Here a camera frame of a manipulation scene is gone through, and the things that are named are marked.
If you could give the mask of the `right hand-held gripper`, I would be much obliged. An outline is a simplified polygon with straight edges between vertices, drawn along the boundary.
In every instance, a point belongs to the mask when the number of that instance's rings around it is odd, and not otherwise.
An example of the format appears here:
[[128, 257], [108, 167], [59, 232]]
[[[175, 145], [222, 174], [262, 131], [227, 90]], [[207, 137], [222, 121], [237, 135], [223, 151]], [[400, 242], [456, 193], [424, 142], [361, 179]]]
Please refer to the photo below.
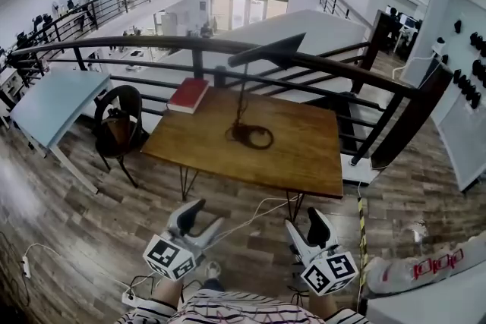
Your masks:
[[308, 209], [308, 217], [311, 226], [307, 239], [293, 222], [285, 220], [289, 248], [300, 257], [310, 256], [314, 247], [327, 250], [309, 262], [301, 279], [316, 295], [332, 294], [342, 290], [358, 275], [358, 267], [349, 251], [331, 250], [337, 247], [337, 235], [330, 220], [314, 207]]

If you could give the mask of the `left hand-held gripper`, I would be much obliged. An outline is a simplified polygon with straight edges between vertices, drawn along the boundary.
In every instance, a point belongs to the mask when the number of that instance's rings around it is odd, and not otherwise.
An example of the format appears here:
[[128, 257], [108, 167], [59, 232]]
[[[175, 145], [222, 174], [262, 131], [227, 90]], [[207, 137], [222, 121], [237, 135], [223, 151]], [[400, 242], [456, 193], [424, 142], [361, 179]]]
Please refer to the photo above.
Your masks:
[[199, 199], [183, 204], [172, 212], [165, 231], [151, 238], [143, 258], [154, 272], [178, 281], [203, 262], [203, 250], [214, 241], [224, 223], [224, 218], [219, 217], [199, 234], [191, 233], [205, 203], [206, 200]]

